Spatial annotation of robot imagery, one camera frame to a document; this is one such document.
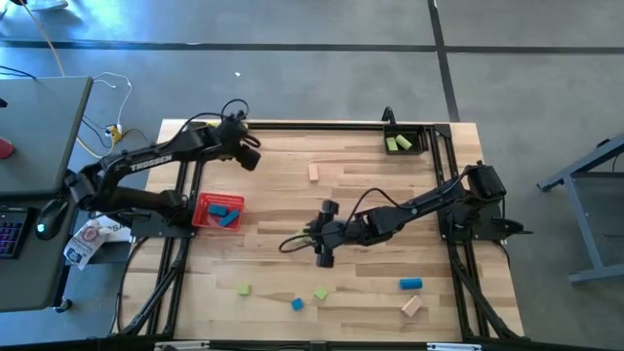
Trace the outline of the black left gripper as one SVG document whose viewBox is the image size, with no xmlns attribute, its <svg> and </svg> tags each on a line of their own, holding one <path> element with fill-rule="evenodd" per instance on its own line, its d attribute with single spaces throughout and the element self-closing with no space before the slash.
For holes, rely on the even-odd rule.
<svg viewBox="0 0 624 351">
<path fill-rule="evenodd" d="M 247 171 L 254 171 L 261 158 L 258 152 L 261 142 L 251 135 L 242 117 L 227 117 L 214 129 L 220 145 L 214 158 L 221 161 L 237 161 Z"/>
</svg>

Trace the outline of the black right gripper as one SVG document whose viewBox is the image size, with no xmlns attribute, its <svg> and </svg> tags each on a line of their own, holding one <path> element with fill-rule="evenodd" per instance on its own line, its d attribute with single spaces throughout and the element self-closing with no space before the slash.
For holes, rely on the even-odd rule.
<svg viewBox="0 0 624 351">
<path fill-rule="evenodd" d="M 334 267 L 333 250 L 342 245 L 360 245 L 364 237 L 362 224 L 356 218 L 356 205 L 346 220 L 337 220 L 339 205 L 333 200 L 324 200 L 316 220 L 306 224 L 307 231 L 316 231 L 310 246 L 317 255 L 318 267 Z"/>
</svg>

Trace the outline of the red plastic basket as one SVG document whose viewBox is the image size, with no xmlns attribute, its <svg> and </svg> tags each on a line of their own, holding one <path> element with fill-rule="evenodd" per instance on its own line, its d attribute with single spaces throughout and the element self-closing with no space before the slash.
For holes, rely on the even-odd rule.
<svg viewBox="0 0 624 351">
<path fill-rule="evenodd" d="M 239 210 L 240 217 L 238 218 L 236 224 L 232 227 L 220 227 L 219 221 L 221 217 L 208 214 L 209 204 L 219 204 L 225 206 L 228 209 L 228 212 Z M 236 231 L 241 227 L 244 207 L 245 198 L 242 196 L 210 192 L 200 193 L 192 217 L 192 225 L 195 227 Z"/>
</svg>

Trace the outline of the black plastic basket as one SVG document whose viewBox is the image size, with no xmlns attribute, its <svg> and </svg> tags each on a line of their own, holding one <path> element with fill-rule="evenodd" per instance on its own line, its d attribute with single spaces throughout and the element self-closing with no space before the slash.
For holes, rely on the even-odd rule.
<svg viewBox="0 0 624 351">
<path fill-rule="evenodd" d="M 403 135 L 412 143 L 412 148 L 405 150 L 398 145 L 397 151 L 389 151 L 386 145 L 388 137 Z M 429 149 L 425 128 L 421 125 L 390 124 L 383 127 L 385 149 L 388 155 L 418 155 Z"/>
</svg>

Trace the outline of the white box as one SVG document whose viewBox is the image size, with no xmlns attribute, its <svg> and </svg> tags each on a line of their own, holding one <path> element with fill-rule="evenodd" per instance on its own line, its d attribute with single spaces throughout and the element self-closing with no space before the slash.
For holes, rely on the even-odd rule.
<svg viewBox="0 0 624 351">
<path fill-rule="evenodd" d="M 97 218 L 99 227 L 103 230 L 106 242 L 130 243 L 132 241 L 131 229 L 108 216 Z"/>
</svg>

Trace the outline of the printed paper packet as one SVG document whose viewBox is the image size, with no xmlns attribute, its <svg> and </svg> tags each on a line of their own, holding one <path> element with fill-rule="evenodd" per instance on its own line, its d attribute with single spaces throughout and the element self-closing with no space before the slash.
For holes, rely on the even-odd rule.
<svg viewBox="0 0 624 351">
<path fill-rule="evenodd" d="M 112 233 L 108 218 L 90 219 L 69 239 L 63 255 L 70 265 L 83 270 Z"/>
</svg>

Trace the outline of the grey desk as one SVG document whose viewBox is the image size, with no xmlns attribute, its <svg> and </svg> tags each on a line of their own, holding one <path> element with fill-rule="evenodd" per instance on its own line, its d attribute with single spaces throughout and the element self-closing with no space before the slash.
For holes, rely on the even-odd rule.
<svg viewBox="0 0 624 351">
<path fill-rule="evenodd" d="M 0 313 L 62 304 L 63 249 L 77 216 L 63 179 L 93 83 L 88 76 L 0 80 L 0 137 L 16 149 L 0 160 L 0 206 L 32 210 L 19 256 L 0 259 Z M 65 219 L 53 239 L 41 240 L 36 220 L 55 198 L 68 203 Z"/>
</svg>

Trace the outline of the black computer mouse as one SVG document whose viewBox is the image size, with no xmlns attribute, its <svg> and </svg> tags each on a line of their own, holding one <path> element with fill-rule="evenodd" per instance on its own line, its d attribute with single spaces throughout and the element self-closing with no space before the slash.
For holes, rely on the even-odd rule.
<svg viewBox="0 0 624 351">
<path fill-rule="evenodd" d="M 51 240 L 60 231 L 65 219 L 68 203 L 61 198 L 50 200 L 41 210 L 37 220 L 35 234 L 41 240 Z"/>
</svg>

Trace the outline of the computer keyboard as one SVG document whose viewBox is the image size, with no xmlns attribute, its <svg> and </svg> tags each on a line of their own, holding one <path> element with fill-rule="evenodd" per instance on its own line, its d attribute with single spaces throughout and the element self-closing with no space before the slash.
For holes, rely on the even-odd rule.
<svg viewBox="0 0 624 351">
<path fill-rule="evenodd" d="M 30 208 L 0 206 L 0 259 L 16 259 L 32 221 Z"/>
</svg>

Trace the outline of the black table frame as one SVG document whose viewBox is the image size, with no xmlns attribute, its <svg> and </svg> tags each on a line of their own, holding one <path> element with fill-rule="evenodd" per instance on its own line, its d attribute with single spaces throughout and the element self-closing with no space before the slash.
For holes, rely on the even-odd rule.
<svg viewBox="0 0 624 351">
<path fill-rule="evenodd" d="M 336 201 L 341 217 L 404 202 L 434 188 L 451 164 L 483 157 L 477 128 L 453 123 L 452 155 L 430 152 L 390 156 L 378 122 L 252 123 L 261 158 L 252 172 L 236 162 L 204 167 L 200 189 L 245 198 L 236 231 L 204 228 L 190 242 L 174 337 L 177 339 L 313 341 L 457 341 L 459 315 L 446 243 L 434 214 L 408 223 L 390 241 L 343 246 L 334 267 L 316 265 L 312 249 L 295 235 Z M 319 180 L 311 182 L 308 166 Z M 399 281 L 420 278 L 419 290 Z M 250 295 L 238 295 L 241 285 Z M 314 292 L 325 288 L 328 296 Z M 406 318 L 401 308 L 414 295 L 423 304 Z M 291 302 L 302 298 L 294 311 Z"/>
</svg>

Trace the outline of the silver end bracket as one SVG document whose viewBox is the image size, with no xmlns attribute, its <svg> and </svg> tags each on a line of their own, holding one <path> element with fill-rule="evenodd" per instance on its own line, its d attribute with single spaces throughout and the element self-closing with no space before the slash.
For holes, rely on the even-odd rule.
<svg viewBox="0 0 624 351">
<path fill-rule="evenodd" d="M 211 346 L 208 341 L 198 340 L 170 340 L 157 342 L 153 351 L 205 351 L 210 350 Z"/>
<path fill-rule="evenodd" d="M 428 342 L 427 351 L 483 351 L 480 344 Z"/>
</svg>

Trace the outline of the grey cart frame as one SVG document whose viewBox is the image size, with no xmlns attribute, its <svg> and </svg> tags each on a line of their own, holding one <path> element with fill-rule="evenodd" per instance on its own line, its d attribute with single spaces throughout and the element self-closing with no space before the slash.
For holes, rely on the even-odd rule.
<svg viewBox="0 0 624 351">
<path fill-rule="evenodd" d="M 568 276 L 572 283 L 624 277 L 624 257 L 606 263 L 600 245 L 624 241 L 624 171 L 598 172 L 610 160 L 624 160 L 624 133 L 601 141 L 596 148 L 560 171 L 536 183 L 542 192 L 561 185 L 571 203 L 592 267 Z M 624 255 L 624 243 L 621 246 Z"/>
</svg>

